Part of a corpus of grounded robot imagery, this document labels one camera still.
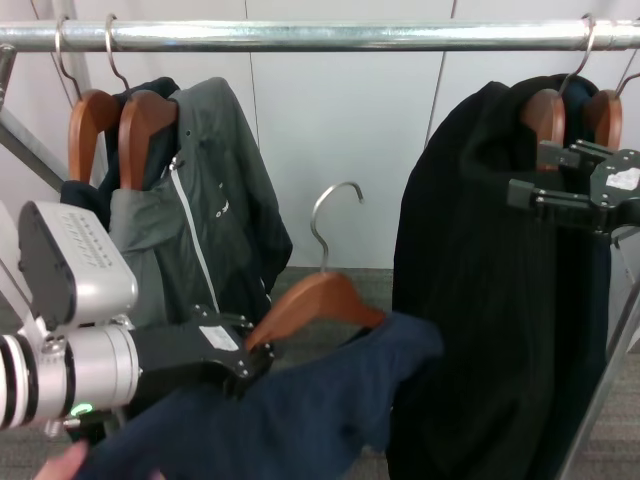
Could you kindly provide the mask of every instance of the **white sticker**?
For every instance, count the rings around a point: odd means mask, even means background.
[[[622,190],[635,190],[640,180],[640,168],[630,168],[624,172],[613,173],[607,177],[607,187]]]
[[[214,348],[227,352],[238,350],[238,345],[223,327],[200,327],[200,330]]]

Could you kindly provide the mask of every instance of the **hook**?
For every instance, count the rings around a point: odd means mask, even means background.
[[[64,68],[64,62],[62,61],[62,48],[60,46],[60,43],[62,38],[62,24],[66,20],[69,20],[68,15],[64,15],[64,14],[60,15],[60,18],[58,18],[58,24],[56,25],[56,34],[53,37],[53,39],[56,46],[56,56],[58,57],[58,65],[60,66],[60,71],[65,77],[67,77],[69,80],[73,82],[73,86],[75,87],[76,93],[78,94],[78,100],[80,100],[82,98],[82,92],[80,92],[80,85],[78,85],[78,81],[74,77],[69,75],[69,72],[67,72],[67,69]]]
[[[360,185],[355,182],[338,183],[337,185],[329,187],[322,195],[320,195],[320,198],[318,198],[318,201],[313,207],[313,213],[311,213],[311,233],[313,233],[313,236],[316,237],[318,242],[320,242],[320,245],[322,245],[322,264],[320,265],[321,272],[327,270],[327,262],[329,261],[329,245],[327,245],[327,242],[324,241],[324,238],[320,236],[320,234],[318,233],[318,229],[316,228],[318,210],[320,209],[320,205],[322,205],[322,202],[324,202],[327,197],[331,195],[331,193],[333,193],[334,190],[337,190],[338,188],[344,187],[346,185],[351,185],[353,188],[355,188],[356,194],[358,195],[358,200],[360,201],[360,203],[364,203],[364,197],[362,196]]]
[[[576,75],[578,75],[582,69],[584,68],[584,66],[587,64],[587,60],[589,59],[589,55],[591,55],[591,50],[593,49],[593,42],[596,39],[595,36],[595,26],[596,26],[596,19],[595,17],[590,14],[587,13],[586,15],[584,15],[582,17],[582,19],[584,20],[585,18],[589,19],[589,40],[587,41],[587,50],[584,54],[584,58],[582,59],[582,63],[580,63],[580,66],[578,67],[578,69],[573,72],[570,73],[569,75],[567,75],[564,79],[564,82],[562,82],[562,85],[560,85],[560,90],[558,90],[558,93],[562,96],[562,93],[564,92],[564,90],[567,88],[567,86],[569,85],[569,81],[575,77]]]
[[[622,77],[620,78],[620,83],[618,83],[618,88],[616,88],[616,98],[618,98],[622,94],[622,91],[624,90],[624,87],[627,86],[627,83],[629,83],[634,78],[640,77],[640,73],[636,73],[634,75],[629,75],[627,78],[624,78],[624,76],[627,74],[627,72],[631,68],[631,64],[633,63],[633,59],[636,58],[636,53],[638,53],[638,49],[637,48],[636,48],[636,51],[633,52],[633,55],[631,55],[631,59],[629,59],[629,63],[627,63],[627,68],[624,69],[624,73],[622,74]]]
[[[110,13],[109,15],[107,15],[107,24],[104,27],[104,38],[105,38],[105,44],[107,46],[107,56],[109,57],[109,63],[111,64],[111,70],[113,70],[113,73],[115,73],[116,77],[122,80],[122,83],[124,83],[125,93],[128,94],[129,82],[127,82],[127,79],[124,78],[124,76],[121,75],[120,72],[118,72],[118,69],[116,68],[116,64],[113,61],[113,51],[111,50],[111,44],[113,43],[113,34],[111,32],[111,24],[117,18],[118,17],[116,17],[113,13]]]

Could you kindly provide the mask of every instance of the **green indicator light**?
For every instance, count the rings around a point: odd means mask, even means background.
[[[72,417],[77,417],[78,415],[82,415],[83,413],[89,413],[92,411],[93,405],[91,405],[90,403],[79,403],[71,409],[70,415]]]

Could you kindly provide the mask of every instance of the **gray carpet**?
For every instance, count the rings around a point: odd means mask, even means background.
[[[287,269],[274,290],[274,299],[298,279],[312,271]],[[391,304],[391,273],[349,270],[365,301],[388,309]],[[18,319],[0,302],[0,333],[15,332]],[[348,338],[351,327],[332,322],[314,322],[283,342],[283,357],[277,368],[309,361],[330,351]],[[47,456],[60,452],[65,438],[49,440],[39,429],[0,433],[0,480],[27,480]],[[383,455],[366,451],[353,466],[348,480],[388,479]],[[589,444],[575,465],[575,480],[631,480],[640,478],[640,355],[630,355],[618,377]]]

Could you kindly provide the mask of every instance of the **human hand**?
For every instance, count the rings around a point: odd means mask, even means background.
[[[34,480],[72,480],[87,456],[87,444],[76,443],[56,458],[47,460]]]

